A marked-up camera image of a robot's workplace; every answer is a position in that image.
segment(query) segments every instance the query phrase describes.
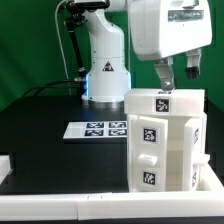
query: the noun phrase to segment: black table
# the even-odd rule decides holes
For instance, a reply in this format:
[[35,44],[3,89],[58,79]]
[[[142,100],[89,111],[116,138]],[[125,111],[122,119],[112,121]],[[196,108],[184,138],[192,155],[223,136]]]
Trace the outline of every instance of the black table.
[[[206,151],[211,154],[210,165],[223,181],[224,114],[213,104],[206,105],[208,113]],[[63,140],[70,121],[118,120],[126,120],[123,109],[88,108],[80,105],[76,96],[39,96],[16,100],[0,113],[0,154],[10,155],[13,168],[12,174],[0,185],[0,195],[128,192],[126,140],[85,144]],[[211,217],[59,223],[223,223],[223,221],[224,217]]]

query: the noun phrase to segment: green backdrop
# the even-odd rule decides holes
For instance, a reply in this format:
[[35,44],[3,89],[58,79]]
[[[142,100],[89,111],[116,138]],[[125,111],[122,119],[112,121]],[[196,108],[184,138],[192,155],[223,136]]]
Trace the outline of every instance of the green backdrop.
[[[56,36],[54,13],[58,0],[0,0],[0,110],[22,96],[29,88],[65,78],[62,57]],[[224,1],[209,0],[213,41],[203,48],[201,77],[187,80],[184,74],[186,57],[174,57],[174,72],[179,88],[203,88],[207,97],[224,111]],[[127,13],[107,13],[108,20],[120,26],[126,38],[126,66],[131,58],[132,86],[159,88],[152,62],[139,61],[128,43]],[[58,16],[69,76],[77,75],[76,61],[68,33],[63,26],[66,12]],[[90,68],[90,45],[86,27],[77,30],[84,64]]]

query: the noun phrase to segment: white base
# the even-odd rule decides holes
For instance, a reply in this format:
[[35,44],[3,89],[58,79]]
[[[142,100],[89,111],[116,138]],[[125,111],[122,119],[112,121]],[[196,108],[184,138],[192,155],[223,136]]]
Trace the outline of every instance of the white base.
[[209,165],[194,192],[0,197],[0,221],[224,216],[224,188]]

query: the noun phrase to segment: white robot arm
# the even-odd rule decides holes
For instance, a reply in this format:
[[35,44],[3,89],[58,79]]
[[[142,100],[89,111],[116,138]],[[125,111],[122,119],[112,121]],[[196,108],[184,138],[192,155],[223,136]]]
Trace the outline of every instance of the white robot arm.
[[115,104],[130,89],[124,67],[124,38],[120,28],[108,22],[104,10],[127,10],[134,51],[140,60],[154,60],[161,88],[176,88],[172,56],[187,52],[189,79],[199,76],[201,47],[212,39],[207,0],[74,0],[85,8],[90,33],[92,69],[87,75],[86,102]]

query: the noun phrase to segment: black sticker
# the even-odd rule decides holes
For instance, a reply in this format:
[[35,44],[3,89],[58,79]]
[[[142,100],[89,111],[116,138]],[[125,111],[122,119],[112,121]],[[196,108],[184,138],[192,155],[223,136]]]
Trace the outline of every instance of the black sticker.
[[103,122],[90,122],[87,123],[86,128],[104,128]]
[[199,129],[197,129],[194,133],[194,144],[198,141],[199,139]]
[[171,94],[172,92],[160,91],[159,94]]
[[127,129],[110,129],[109,136],[126,136]]
[[157,142],[156,130],[155,129],[150,129],[150,128],[144,128],[143,139],[146,142],[156,143]]
[[197,182],[197,173],[195,173],[193,178],[192,178],[192,187],[195,186],[196,182]]
[[126,128],[126,122],[109,122],[109,128]]
[[103,68],[103,71],[104,72],[113,72],[114,71],[114,69],[109,61],[106,63],[105,67]]
[[86,130],[85,137],[103,136],[103,130]]
[[156,99],[156,112],[170,112],[170,100]]
[[155,186],[156,185],[156,175],[154,173],[143,172],[143,183]]

